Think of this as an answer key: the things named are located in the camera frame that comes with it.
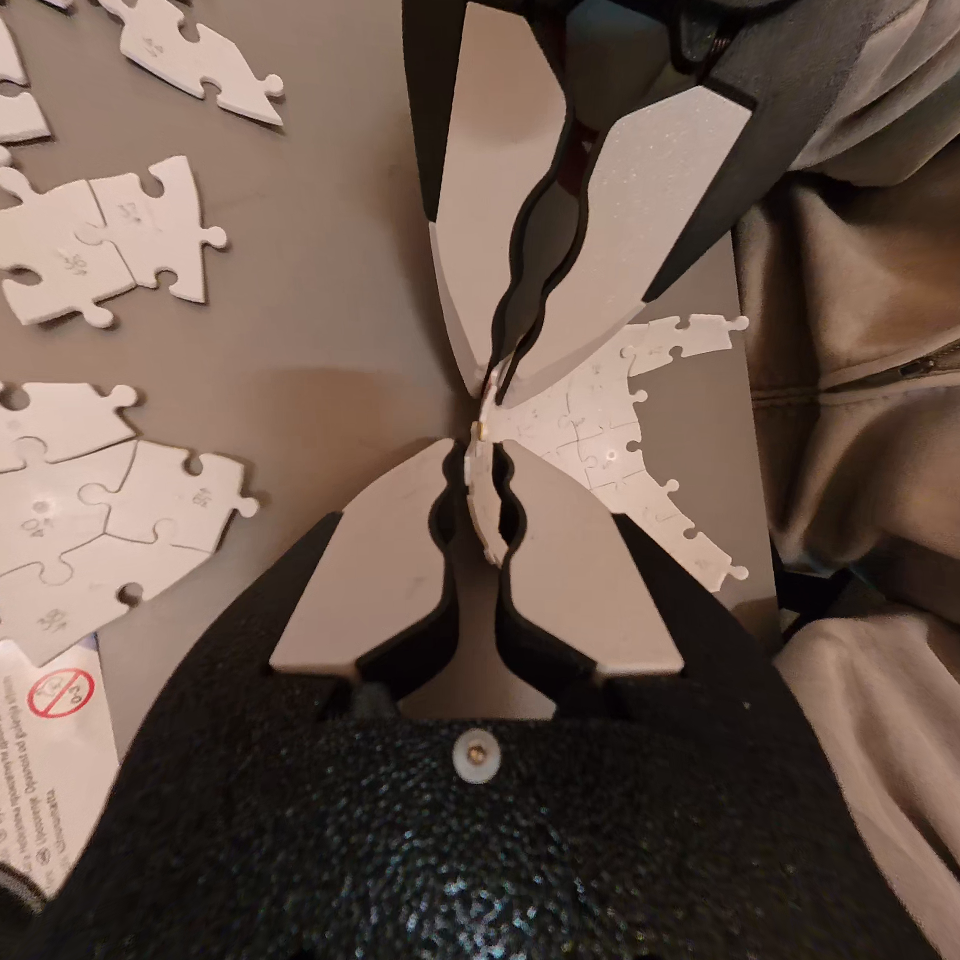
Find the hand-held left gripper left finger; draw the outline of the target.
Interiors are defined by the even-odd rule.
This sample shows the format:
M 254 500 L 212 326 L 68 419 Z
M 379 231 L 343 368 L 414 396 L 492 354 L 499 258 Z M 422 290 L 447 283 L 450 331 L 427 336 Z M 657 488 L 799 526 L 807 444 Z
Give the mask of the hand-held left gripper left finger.
M 459 642 L 450 547 L 461 492 L 462 444 L 440 439 L 357 494 L 335 516 L 270 667 L 381 685 L 394 700 L 440 674 Z

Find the beige zip jacket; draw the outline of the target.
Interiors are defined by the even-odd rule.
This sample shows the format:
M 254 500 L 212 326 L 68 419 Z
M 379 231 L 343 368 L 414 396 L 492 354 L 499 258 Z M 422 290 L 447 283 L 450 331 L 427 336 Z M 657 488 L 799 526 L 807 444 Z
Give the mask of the beige zip jacket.
M 790 174 L 734 233 L 767 522 L 958 624 L 958 140 L 906 180 Z

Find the person's right forearm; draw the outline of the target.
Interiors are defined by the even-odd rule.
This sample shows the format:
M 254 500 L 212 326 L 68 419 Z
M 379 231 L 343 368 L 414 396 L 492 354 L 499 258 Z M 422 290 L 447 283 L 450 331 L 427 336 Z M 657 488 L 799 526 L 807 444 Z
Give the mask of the person's right forearm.
M 883 2 L 858 60 L 790 172 L 895 186 L 959 134 L 959 3 Z

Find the assembled white puzzle ball section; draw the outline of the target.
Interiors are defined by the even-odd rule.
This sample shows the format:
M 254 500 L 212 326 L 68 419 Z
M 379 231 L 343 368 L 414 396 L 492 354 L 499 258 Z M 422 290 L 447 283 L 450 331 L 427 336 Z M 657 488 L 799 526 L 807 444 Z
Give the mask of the assembled white puzzle ball section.
M 500 568 L 508 545 L 500 532 L 501 499 L 494 482 L 495 444 L 515 441 L 589 490 L 608 510 L 639 526 L 703 587 L 715 594 L 726 579 L 742 581 L 747 567 L 694 529 L 671 499 L 679 483 L 660 484 L 643 462 L 642 430 L 635 411 L 645 390 L 631 378 L 665 367 L 672 351 L 682 357 L 728 351 L 731 333 L 747 330 L 749 318 L 692 314 L 628 324 L 570 374 L 513 407 L 496 403 L 493 372 L 464 456 L 467 508 L 486 561 Z

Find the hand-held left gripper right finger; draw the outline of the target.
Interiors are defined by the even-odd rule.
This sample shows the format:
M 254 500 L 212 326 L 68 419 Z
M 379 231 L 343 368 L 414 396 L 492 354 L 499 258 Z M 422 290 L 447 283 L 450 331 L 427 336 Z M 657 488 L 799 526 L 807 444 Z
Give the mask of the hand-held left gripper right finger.
M 494 446 L 508 549 L 497 652 L 553 703 L 608 683 L 680 677 L 685 661 L 613 514 L 517 442 Z

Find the paper instruction sheet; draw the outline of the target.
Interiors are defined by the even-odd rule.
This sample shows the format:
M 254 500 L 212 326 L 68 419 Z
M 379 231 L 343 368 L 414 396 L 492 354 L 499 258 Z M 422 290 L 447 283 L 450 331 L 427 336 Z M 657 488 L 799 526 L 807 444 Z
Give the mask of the paper instruction sheet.
M 52 898 L 118 770 L 95 634 L 42 667 L 1 644 L 1 860 Z

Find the scattered white puzzle pieces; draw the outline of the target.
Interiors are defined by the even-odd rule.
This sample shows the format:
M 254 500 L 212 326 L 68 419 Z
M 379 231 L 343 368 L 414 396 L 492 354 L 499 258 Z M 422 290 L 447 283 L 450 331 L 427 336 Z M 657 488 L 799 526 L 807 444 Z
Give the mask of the scattered white puzzle pieces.
M 2 296 L 24 327 L 77 315 L 97 330 L 114 325 L 104 302 L 136 287 L 207 301 L 204 249 L 229 239 L 205 225 L 189 160 L 149 167 L 147 193 L 135 173 L 80 178 L 36 190 L 8 145 L 49 138 L 10 29 L 2 23 Z M 25 382 L 26 403 L 2 404 L 2 642 L 45 666 L 128 610 L 122 592 L 148 600 L 203 564 L 234 515 L 254 517 L 245 466 L 138 436 L 124 411 L 138 391 L 102 392 L 84 382 Z

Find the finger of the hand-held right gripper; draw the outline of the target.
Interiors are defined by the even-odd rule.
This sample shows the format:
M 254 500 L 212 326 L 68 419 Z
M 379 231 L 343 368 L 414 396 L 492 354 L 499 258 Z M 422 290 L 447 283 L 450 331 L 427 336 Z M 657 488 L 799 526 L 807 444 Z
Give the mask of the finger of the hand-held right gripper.
M 693 86 L 612 125 L 584 173 L 571 246 L 505 366 L 496 402 L 534 398 L 642 312 L 751 117 L 748 106 Z
M 429 223 L 443 318 L 466 388 L 482 388 L 507 354 L 524 235 L 556 168 L 568 116 L 544 25 L 468 2 L 438 211 Z

